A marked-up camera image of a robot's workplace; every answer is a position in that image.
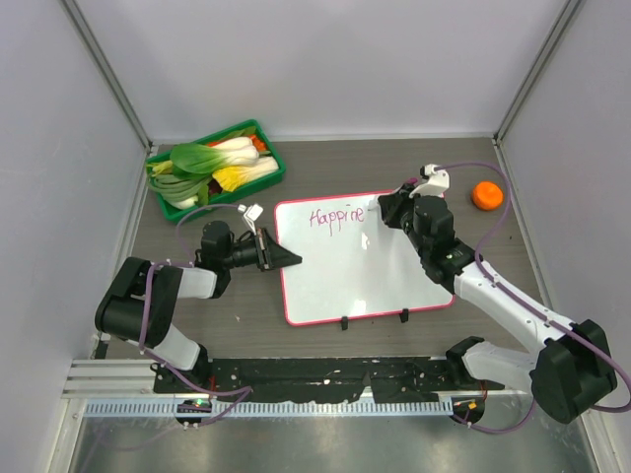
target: gray wall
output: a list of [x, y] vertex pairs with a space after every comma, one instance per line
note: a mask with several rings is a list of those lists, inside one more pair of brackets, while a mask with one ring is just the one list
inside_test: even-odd
[[79, 0], [152, 138], [491, 133], [564, 0]]
[[[588, 1], [506, 141], [555, 305], [631, 371], [631, 2]], [[606, 404], [626, 403], [626, 387]], [[631, 438], [631, 414], [607, 416]], [[621, 449], [631, 471], [626, 447]]]
[[60, 6], [0, 6], [0, 458], [42, 471], [89, 355], [142, 149]]

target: whiteboard stand foot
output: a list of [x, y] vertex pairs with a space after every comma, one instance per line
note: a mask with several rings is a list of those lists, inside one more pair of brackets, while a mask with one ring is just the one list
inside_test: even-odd
[[405, 308], [404, 310], [402, 310], [401, 313], [398, 315], [398, 318], [401, 320], [401, 323], [407, 322], [410, 319], [409, 308]]

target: green plastic tray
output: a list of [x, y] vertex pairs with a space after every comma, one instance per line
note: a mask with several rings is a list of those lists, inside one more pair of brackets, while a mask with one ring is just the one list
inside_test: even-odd
[[[280, 159], [280, 157], [276, 153], [276, 149], [269, 142], [269, 140], [267, 139], [267, 136], [265, 136], [265, 133], [263, 133], [263, 130], [260, 127], [260, 124], [256, 120], [247, 120], [247, 121], [244, 121], [243, 123], [238, 123], [235, 126], [231, 126], [230, 128], [226, 128], [225, 130], [219, 131], [217, 133], [213, 133], [212, 135], [204, 136], [203, 138], [200, 138], [199, 140], [195, 140], [193, 143], [199, 143], [200, 145], [204, 145], [206, 143], [210, 143], [211, 141], [219, 141], [224, 136], [232, 133], [233, 131], [242, 130], [244, 128], [250, 128], [251, 126], [256, 127], [256, 136], [258, 137], [259, 140], [265, 143], [265, 146], [267, 146], [267, 149], [271, 152], [271, 156], [276, 160], [276, 163], [278, 163], [278, 170], [260, 179], [253, 180], [252, 182], [244, 184], [241, 187], [239, 187], [237, 190], [235, 190], [234, 192], [222, 192], [221, 194], [213, 195], [210, 198], [210, 201], [209, 201], [210, 204], [228, 204], [230, 202], [235, 202], [239, 199], [243, 199], [244, 197], [248, 197], [254, 192], [258, 192], [259, 190], [266, 189], [267, 187], [277, 184], [281, 180], [283, 180], [283, 174], [285, 173], [285, 170], [287, 169], [285, 167], [285, 163], [283, 162], [283, 160]], [[167, 151], [166, 153], [162, 153], [161, 155], [150, 158], [149, 160], [147, 160], [147, 163], [161, 163], [162, 161], [169, 160], [170, 158], [171, 158], [171, 151]], [[162, 195], [156, 192], [152, 192], [152, 193], [156, 195], [156, 197], [158, 198], [158, 202], [160, 203], [160, 208], [162, 209], [162, 213], [165, 214], [165, 218], [170, 222], [177, 223], [186, 214], [189, 214], [190, 212], [198, 208], [197, 206], [195, 206], [195, 207], [190, 207], [188, 209], [180, 210], [174, 207], [173, 205], [169, 204], [163, 198]], [[194, 220], [198, 217], [201, 217], [204, 214], [205, 212], [199, 212], [198, 214], [195, 214], [194, 216], [192, 216], [189, 220]]]

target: whiteboard with red border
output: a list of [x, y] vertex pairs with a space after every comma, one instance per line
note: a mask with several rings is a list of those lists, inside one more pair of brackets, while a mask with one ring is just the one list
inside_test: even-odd
[[278, 242], [303, 257], [281, 269], [285, 318], [291, 325], [429, 310], [454, 297], [425, 275], [401, 230], [368, 210], [384, 192], [280, 202]]

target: red handwriting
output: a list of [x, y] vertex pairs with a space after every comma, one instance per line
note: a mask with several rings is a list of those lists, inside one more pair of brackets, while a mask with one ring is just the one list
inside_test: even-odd
[[334, 212], [321, 213], [322, 209], [312, 211], [312, 215], [309, 218], [310, 227], [314, 224], [317, 226], [328, 225], [328, 234], [333, 236], [333, 222], [337, 222], [337, 231], [342, 231], [343, 222], [364, 222], [362, 216], [364, 215], [364, 209], [358, 207], [356, 210], [336, 210]]

